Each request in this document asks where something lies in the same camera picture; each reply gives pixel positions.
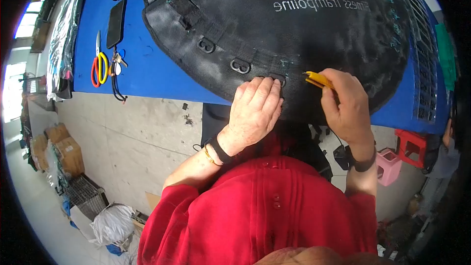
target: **keys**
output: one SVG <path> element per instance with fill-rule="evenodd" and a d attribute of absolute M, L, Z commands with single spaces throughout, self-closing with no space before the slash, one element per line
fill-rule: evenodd
<path fill-rule="evenodd" d="M 122 64 L 126 68 L 128 67 L 128 64 L 122 59 L 121 55 L 119 53 L 116 54 L 116 62 Z"/>

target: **woman's left hand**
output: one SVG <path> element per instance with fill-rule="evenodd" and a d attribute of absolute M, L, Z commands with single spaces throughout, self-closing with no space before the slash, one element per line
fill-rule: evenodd
<path fill-rule="evenodd" d="M 273 129 L 283 103 L 280 90 L 279 80 L 261 77 L 237 88 L 229 124 L 218 134 L 218 143 L 229 156 L 256 144 Z"/>

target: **pink stool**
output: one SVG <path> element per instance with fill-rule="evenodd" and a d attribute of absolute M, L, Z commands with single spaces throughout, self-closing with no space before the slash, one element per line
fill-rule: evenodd
<path fill-rule="evenodd" d="M 378 182 L 382 186 L 393 183 L 401 171 L 402 160 L 390 149 L 376 153 L 376 164 L 378 165 Z"/>

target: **green cloth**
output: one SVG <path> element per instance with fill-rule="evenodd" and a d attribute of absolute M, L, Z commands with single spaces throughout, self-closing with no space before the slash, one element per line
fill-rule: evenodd
<path fill-rule="evenodd" d="M 456 81 L 455 53 L 450 36 L 444 24 L 435 25 L 435 31 L 437 32 L 439 61 L 445 79 L 445 87 L 447 90 L 454 91 Z"/>

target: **plastic packaging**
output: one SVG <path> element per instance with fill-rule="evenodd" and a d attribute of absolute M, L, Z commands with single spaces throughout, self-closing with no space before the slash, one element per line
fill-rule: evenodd
<path fill-rule="evenodd" d="M 107 246 L 112 243 L 123 243 L 134 232 L 131 215 L 133 209 L 127 205 L 118 204 L 105 208 L 90 224 L 95 239 L 89 242 Z"/>
<path fill-rule="evenodd" d="M 57 165 L 59 164 L 59 160 L 57 159 L 56 152 L 53 149 L 51 141 L 48 140 L 48 146 L 44 151 L 44 155 L 46 156 L 46 161 L 48 162 L 48 169 L 47 171 L 47 180 L 49 185 L 56 189 L 59 186 L 59 178 L 58 178 L 58 168 Z"/>
<path fill-rule="evenodd" d="M 48 100 L 62 100 L 56 96 L 61 91 L 61 80 L 71 80 L 74 71 L 75 38 L 83 0 L 65 0 L 52 30 L 46 87 Z"/>

